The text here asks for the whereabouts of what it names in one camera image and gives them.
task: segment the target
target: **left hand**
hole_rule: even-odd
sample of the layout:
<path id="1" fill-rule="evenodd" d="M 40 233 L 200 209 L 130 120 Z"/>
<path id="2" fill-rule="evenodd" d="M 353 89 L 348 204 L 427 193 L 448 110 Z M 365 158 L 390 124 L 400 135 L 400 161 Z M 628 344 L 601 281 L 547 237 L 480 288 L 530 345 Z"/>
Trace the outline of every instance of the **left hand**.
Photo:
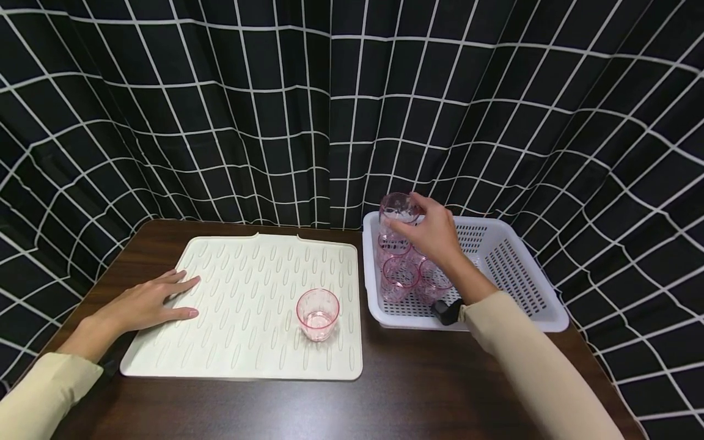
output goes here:
<path id="1" fill-rule="evenodd" d="M 167 321 L 195 318 L 198 311 L 194 308 L 164 307 L 164 301 L 169 296 L 185 292 L 201 280 L 200 277 L 193 277 L 179 282 L 185 276 L 185 270 L 169 270 L 159 278 L 125 290 L 107 306 L 81 321 L 56 352 L 73 354 L 97 363 L 125 332 L 146 329 Z"/>
<path id="2" fill-rule="evenodd" d="M 125 290 L 93 317 L 115 326 L 120 333 L 150 328 L 167 321 L 195 318 L 198 311 L 194 308 L 164 307 L 164 301 L 169 296 L 185 292 L 201 280 L 200 277 L 193 277 L 179 282 L 185 276 L 185 270 L 169 270 L 159 278 Z"/>

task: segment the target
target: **dark brown tabletop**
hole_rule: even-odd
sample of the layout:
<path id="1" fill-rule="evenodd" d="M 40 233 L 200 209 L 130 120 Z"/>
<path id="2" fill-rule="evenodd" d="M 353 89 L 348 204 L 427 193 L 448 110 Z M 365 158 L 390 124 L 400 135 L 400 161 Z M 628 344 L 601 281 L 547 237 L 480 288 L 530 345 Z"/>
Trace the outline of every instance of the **dark brown tabletop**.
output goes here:
<path id="1" fill-rule="evenodd" d="M 464 332 L 384 329 L 369 313 L 359 232 L 154 220 L 146 223 L 44 350 L 123 290 L 172 268 L 207 235 L 299 234 L 359 252 L 364 369 L 354 382 L 101 380 L 59 426 L 57 439 L 538 439 L 496 361 Z M 110 356 L 121 359 L 134 335 Z M 642 439 L 611 383 L 570 327 L 550 338 L 572 361 L 627 439 Z"/>

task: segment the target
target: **checkered fabric backdrop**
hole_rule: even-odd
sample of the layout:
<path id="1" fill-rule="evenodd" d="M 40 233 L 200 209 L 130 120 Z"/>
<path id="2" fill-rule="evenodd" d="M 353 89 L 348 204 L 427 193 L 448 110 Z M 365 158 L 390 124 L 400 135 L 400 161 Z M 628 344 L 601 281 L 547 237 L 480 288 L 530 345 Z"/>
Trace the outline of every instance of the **checkered fabric backdrop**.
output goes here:
<path id="1" fill-rule="evenodd" d="M 699 0 L 0 0 L 0 373 L 154 218 L 509 222 L 652 439 L 704 436 Z"/>

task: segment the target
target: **wrist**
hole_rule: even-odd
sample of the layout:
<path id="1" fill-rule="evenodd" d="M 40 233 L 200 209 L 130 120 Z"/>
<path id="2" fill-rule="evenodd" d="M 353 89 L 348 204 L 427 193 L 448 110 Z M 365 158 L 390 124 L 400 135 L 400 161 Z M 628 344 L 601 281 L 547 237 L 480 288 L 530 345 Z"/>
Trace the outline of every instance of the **wrist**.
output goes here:
<path id="1" fill-rule="evenodd" d="M 80 322 L 56 352 L 80 356 L 90 362 L 98 363 L 122 333 L 123 331 L 114 322 L 100 316 L 89 316 Z"/>
<path id="2" fill-rule="evenodd" d="M 86 333 L 95 334 L 103 339 L 117 339 L 126 332 L 123 325 L 117 320 L 101 316 L 99 314 L 90 315 L 84 318 L 78 325 L 78 329 Z"/>

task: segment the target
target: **transparent cup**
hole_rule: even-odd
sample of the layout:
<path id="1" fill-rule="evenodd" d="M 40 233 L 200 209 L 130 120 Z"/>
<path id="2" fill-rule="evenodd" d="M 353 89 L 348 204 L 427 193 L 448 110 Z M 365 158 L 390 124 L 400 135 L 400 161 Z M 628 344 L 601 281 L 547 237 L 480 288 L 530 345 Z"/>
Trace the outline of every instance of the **transparent cup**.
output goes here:
<path id="1" fill-rule="evenodd" d="M 340 314 L 340 302 L 327 289 L 311 289 L 296 304 L 296 315 L 303 334 L 311 341 L 329 338 Z"/>
<path id="2" fill-rule="evenodd" d="M 419 272 L 420 281 L 413 293 L 421 303 L 431 306 L 452 289 L 450 279 L 431 260 L 423 261 Z"/>
<path id="3" fill-rule="evenodd" d="M 412 261 L 402 257 L 387 260 L 382 267 L 381 291 L 384 300 L 400 303 L 418 284 L 420 272 Z"/>
<path id="4" fill-rule="evenodd" d="M 408 260 L 411 260 L 413 264 L 416 266 L 420 267 L 421 264 L 423 264 L 424 261 L 428 259 L 428 257 L 423 254 L 423 252 L 419 251 L 415 246 L 410 245 L 410 249 L 408 250 L 408 253 L 406 254 L 406 258 Z"/>
<path id="5" fill-rule="evenodd" d="M 403 257 L 408 254 L 409 250 L 410 243 L 408 240 L 379 235 L 375 247 L 377 266 L 382 268 L 389 258 Z"/>
<path id="6" fill-rule="evenodd" d="M 413 224 L 420 215 L 420 207 L 413 199 L 401 192 L 392 192 L 382 199 L 379 205 L 379 235 L 385 237 L 398 236 L 391 230 L 389 224 L 392 220 Z"/>

